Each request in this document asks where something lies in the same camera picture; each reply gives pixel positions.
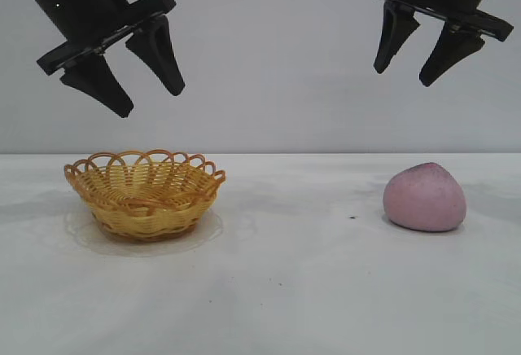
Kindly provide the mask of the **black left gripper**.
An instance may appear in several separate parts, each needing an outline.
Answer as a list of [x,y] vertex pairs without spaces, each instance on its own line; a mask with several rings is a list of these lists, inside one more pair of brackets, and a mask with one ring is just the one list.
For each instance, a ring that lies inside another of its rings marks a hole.
[[[174,0],[34,0],[45,12],[66,42],[47,52],[38,65],[48,75],[83,55],[102,50],[123,37],[125,30],[139,27],[125,42],[160,79],[166,90],[178,96],[185,82],[177,65],[164,15],[175,6]],[[134,109],[131,98],[114,77],[101,55],[91,54],[65,68],[60,78],[64,85],[79,90],[121,118]]]

